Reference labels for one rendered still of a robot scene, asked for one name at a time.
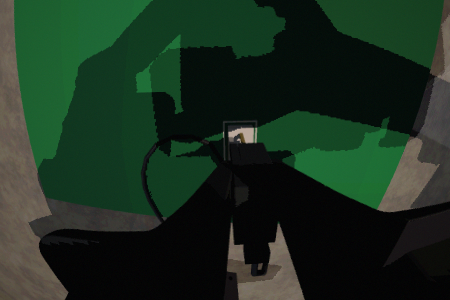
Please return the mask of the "black cable with plug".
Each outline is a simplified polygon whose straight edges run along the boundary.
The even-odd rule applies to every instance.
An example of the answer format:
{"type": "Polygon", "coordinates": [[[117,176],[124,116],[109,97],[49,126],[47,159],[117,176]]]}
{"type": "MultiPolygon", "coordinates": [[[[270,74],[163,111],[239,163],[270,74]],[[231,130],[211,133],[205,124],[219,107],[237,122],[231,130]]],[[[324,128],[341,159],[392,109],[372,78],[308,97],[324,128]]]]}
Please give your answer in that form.
{"type": "MultiPolygon", "coordinates": [[[[146,188],[146,164],[157,147],[172,139],[194,139],[208,144],[220,163],[222,158],[213,142],[194,134],[174,134],[154,143],[142,162],[142,191],[154,215],[164,222],[156,210],[146,188]]],[[[250,275],[265,276],[268,272],[270,247],[276,243],[278,214],[281,212],[282,186],[280,175],[264,143],[230,143],[230,160],[233,168],[232,228],[234,245],[244,245],[245,264],[252,264],[250,275]],[[258,271],[258,263],[262,264],[258,271]]]]}

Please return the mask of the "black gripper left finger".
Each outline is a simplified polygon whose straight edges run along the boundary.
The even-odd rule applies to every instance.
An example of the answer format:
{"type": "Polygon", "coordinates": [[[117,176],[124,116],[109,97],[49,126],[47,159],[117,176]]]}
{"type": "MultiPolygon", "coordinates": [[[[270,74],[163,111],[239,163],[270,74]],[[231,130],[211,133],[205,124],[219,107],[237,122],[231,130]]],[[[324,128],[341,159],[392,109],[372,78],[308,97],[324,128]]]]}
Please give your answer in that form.
{"type": "Polygon", "coordinates": [[[224,300],[232,211],[232,160],[222,160],[152,231],[63,228],[40,239],[40,253],[68,292],[224,300]]]}

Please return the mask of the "black square computer fan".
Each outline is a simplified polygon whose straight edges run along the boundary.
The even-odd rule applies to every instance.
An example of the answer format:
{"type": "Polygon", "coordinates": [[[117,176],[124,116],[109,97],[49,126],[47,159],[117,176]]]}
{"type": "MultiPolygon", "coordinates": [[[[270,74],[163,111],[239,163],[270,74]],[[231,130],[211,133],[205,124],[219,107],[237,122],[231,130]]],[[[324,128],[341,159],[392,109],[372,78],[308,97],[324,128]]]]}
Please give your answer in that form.
{"type": "Polygon", "coordinates": [[[226,273],[224,300],[238,300],[237,281],[237,273],[226,273]]]}

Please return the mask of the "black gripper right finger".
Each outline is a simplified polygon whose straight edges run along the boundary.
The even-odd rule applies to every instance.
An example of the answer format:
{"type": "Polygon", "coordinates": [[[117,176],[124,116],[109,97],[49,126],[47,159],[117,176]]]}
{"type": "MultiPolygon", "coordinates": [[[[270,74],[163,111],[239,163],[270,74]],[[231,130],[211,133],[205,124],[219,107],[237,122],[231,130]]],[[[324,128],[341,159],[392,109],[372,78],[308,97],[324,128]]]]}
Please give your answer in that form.
{"type": "Polygon", "coordinates": [[[450,239],[450,202],[385,212],[281,160],[282,235],[305,300],[371,300],[406,252],[450,239]]]}

